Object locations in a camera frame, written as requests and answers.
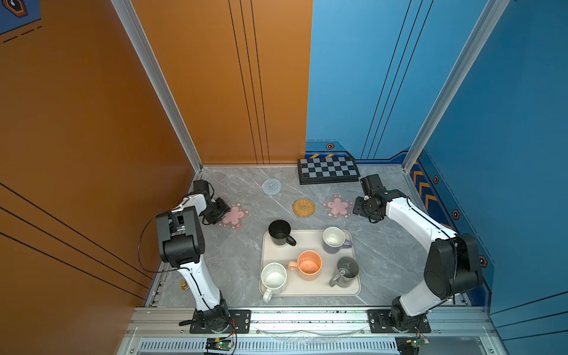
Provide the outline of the pink flower coaster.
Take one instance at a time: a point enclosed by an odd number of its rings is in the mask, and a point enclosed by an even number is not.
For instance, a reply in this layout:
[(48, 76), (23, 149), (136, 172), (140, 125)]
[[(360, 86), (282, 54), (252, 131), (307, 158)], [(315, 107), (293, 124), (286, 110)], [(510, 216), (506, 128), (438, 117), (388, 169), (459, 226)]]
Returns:
[(334, 194), (328, 200), (323, 201), (322, 207), (326, 216), (331, 220), (345, 220), (351, 218), (354, 209), (353, 201), (343, 198), (342, 195)]
[(250, 211), (243, 208), (242, 203), (234, 203), (229, 207), (229, 211), (222, 217), (217, 226), (224, 229), (240, 229), (245, 219), (250, 216)]

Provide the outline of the light blue woven coaster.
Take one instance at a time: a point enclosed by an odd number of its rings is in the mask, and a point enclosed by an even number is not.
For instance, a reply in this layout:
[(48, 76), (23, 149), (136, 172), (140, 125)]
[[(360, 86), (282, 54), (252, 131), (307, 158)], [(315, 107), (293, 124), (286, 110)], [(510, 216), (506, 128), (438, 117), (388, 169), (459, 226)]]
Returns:
[(277, 195), (282, 191), (283, 185), (280, 180), (275, 178), (267, 179), (261, 185), (263, 192), (266, 195)]

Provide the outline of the woven rattan coaster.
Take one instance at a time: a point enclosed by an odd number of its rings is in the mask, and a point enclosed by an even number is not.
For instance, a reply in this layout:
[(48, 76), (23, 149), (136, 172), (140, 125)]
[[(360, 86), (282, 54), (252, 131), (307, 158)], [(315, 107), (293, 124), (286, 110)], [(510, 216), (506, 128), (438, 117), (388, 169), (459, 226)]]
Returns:
[(315, 213), (316, 206), (313, 201), (303, 198), (294, 201), (292, 211), (298, 217), (310, 217)]

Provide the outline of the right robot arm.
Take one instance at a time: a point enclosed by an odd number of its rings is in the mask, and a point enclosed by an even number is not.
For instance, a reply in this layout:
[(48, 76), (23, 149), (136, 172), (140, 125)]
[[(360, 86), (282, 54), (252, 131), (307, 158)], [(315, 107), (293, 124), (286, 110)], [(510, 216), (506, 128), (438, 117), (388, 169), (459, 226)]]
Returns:
[(381, 322), (396, 332), (415, 331), (426, 314), (457, 294), (484, 282), (476, 238), (458, 234), (419, 210), (406, 196), (386, 200), (358, 197), (354, 214), (377, 223), (387, 217), (410, 233), (426, 250), (423, 281), (395, 298)]

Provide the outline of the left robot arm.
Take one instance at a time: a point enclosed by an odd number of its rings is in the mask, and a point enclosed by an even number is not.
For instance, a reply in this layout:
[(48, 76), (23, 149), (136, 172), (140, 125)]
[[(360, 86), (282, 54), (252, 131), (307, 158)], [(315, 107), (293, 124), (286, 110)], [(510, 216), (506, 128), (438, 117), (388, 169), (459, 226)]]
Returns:
[(229, 310), (204, 261), (206, 243), (201, 218), (219, 212), (208, 192), (190, 193), (174, 209), (155, 217), (161, 260), (181, 274), (192, 292), (191, 319), (198, 330), (224, 333), (232, 327)]

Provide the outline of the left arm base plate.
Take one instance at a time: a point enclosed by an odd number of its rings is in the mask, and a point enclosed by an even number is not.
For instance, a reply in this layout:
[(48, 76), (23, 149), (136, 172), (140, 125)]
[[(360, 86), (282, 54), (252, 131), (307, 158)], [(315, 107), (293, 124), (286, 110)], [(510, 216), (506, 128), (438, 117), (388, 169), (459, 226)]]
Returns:
[(219, 315), (219, 312), (194, 311), (192, 322), (189, 324), (191, 334), (248, 334), (251, 325), (251, 310), (229, 309)]

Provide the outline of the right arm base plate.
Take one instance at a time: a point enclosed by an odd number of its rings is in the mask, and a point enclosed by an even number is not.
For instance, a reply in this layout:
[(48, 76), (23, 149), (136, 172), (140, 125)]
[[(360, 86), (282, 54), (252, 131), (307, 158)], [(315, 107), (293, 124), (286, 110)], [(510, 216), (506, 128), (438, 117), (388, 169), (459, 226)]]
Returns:
[(429, 334), (430, 323), (425, 314), (410, 317), (398, 309), (367, 310), (368, 323), (372, 334)]

